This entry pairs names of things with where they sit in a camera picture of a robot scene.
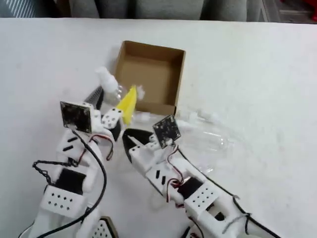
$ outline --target table surface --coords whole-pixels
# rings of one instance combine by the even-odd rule
[[[317,26],[111,19],[0,19],[0,233],[16,237],[45,186],[32,168],[55,159],[59,101],[80,101],[121,42],[184,49],[179,111],[217,113],[249,153],[211,177],[285,238],[317,234]],[[126,158],[109,163],[104,212],[120,237],[179,237],[182,210],[164,205]]]

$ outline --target cardboard box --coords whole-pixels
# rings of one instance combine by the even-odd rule
[[[176,112],[185,51],[124,41],[118,56],[115,77],[127,89],[142,85],[144,99],[136,110],[159,115]]]

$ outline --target plastic bottle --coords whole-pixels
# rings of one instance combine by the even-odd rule
[[[101,66],[97,68],[96,73],[100,80],[100,85],[104,90],[104,101],[102,105],[102,113],[107,112],[107,107],[116,107],[118,103],[127,94],[127,90],[120,84],[118,84],[115,77],[107,70],[106,67]]]

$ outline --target white bottle cap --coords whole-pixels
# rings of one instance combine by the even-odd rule
[[[100,85],[106,93],[113,93],[118,88],[118,82],[115,77],[109,73],[108,69],[101,66],[96,69]]]

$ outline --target yellow plastic piece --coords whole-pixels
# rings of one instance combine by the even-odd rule
[[[137,103],[137,89],[136,86],[132,86],[130,91],[116,106],[119,110],[123,111],[123,122],[128,125],[131,122],[132,115]]]

